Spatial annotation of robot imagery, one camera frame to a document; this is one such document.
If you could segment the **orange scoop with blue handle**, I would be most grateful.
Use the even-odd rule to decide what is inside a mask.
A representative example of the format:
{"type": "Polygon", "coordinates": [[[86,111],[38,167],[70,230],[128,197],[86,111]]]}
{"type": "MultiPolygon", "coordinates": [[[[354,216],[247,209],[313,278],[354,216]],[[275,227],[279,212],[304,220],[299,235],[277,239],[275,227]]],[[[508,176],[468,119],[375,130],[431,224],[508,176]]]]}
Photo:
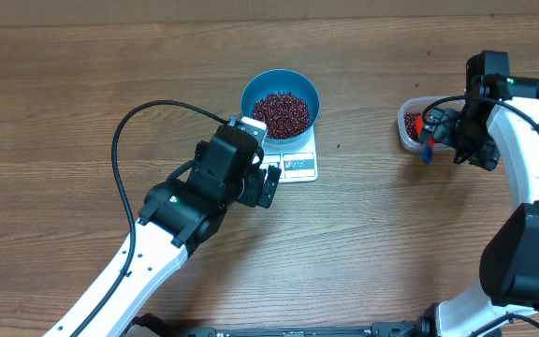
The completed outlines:
{"type": "Polygon", "coordinates": [[[425,164],[430,165],[433,162],[435,141],[433,132],[429,126],[425,126],[421,115],[418,115],[415,119],[415,132],[417,142],[423,145],[421,159],[425,164]]]}

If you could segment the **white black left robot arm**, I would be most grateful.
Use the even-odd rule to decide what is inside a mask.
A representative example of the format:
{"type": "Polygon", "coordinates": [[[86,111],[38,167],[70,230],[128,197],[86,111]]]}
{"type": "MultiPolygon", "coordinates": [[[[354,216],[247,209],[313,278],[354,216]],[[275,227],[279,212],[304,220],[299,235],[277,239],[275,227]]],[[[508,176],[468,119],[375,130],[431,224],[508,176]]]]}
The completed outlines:
{"type": "Polygon", "coordinates": [[[120,336],[155,290],[221,226],[238,202],[268,208],[280,171],[262,168],[265,124],[244,117],[201,141],[147,194],[134,233],[50,336],[120,336]]]}

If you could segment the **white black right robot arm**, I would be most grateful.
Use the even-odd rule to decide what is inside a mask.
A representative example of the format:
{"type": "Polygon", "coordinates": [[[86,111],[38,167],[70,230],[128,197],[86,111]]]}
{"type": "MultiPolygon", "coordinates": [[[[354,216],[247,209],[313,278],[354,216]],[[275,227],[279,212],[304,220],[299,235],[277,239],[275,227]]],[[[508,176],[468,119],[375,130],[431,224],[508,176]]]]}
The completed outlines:
{"type": "Polygon", "coordinates": [[[453,97],[429,103],[415,122],[422,159],[439,145],[455,164],[487,171],[503,164],[514,210],[484,249],[479,279],[417,320],[416,336],[498,336],[515,321],[539,329],[539,79],[510,73],[504,51],[481,51],[466,63],[460,110],[453,97]]]}

